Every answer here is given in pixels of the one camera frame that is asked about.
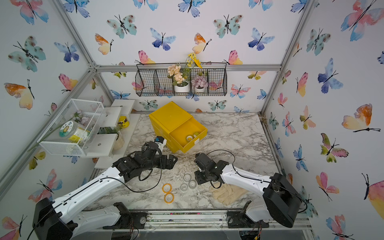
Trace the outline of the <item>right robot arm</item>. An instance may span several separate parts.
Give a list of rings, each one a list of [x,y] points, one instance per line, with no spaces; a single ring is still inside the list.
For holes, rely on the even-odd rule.
[[[243,213],[253,222],[274,220],[292,228],[304,203],[301,195],[281,174],[262,176],[236,168],[226,161],[215,162],[206,154],[195,156],[198,185],[210,183],[214,198],[223,205],[230,205],[245,193],[254,193],[264,202],[247,202]]]

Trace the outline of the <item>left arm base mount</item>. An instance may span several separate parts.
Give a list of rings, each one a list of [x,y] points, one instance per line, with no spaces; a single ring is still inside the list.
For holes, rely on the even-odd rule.
[[[119,212],[119,218],[114,225],[103,227],[104,230],[118,230],[118,229],[138,229],[145,228],[148,213],[146,212],[132,212],[122,203],[114,203],[113,206]]]

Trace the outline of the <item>yellow drawer cabinet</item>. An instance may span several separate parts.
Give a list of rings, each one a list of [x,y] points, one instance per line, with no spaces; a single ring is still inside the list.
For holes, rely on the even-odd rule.
[[[176,153],[180,148],[171,140],[171,132],[193,116],[174,102],[170,102],[149,115],[155,133],[167,140],[167,147]]]

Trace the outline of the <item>yellow top drawer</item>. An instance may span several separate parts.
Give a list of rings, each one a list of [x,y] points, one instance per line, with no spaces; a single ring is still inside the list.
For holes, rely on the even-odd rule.
[[[200,132],[200,135],[197,138],[194,138],[192,141],[187,142],[186,137],[194,137],[195,132]],[[186,153],[199,142],[201,142],[207,133],[208,130],[206,127],[199,123],[195,118],[191,118],[173,130],[170,133],[170,139],[171,143],[175,145],[178,150]]]

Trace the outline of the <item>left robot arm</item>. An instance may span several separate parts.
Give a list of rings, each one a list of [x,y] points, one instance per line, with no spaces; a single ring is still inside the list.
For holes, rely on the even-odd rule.
[[[178,158],[163,155],[166,143],[165,139],[157,137],[153,142],[146,142],[140,151],[118,159],[104,173],[78,189],[54,200],[40,200],[35,207],[32,232],[39,240],[70,240],[102,227],[131,227],[133,217],[121,202],[97,211],[84,213],[83,210],[111,190],[126,187],[143,171],[173,169]]]

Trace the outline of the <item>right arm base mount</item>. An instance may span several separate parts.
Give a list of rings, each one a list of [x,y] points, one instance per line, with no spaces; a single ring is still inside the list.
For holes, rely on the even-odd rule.
[[[243,228],[269,228],[269,223],[260,220],[254,222],[246,215],[246,209],[252,201],[247,201],[241,211],[227,211],[227,224],[229,229],[243,229]]]

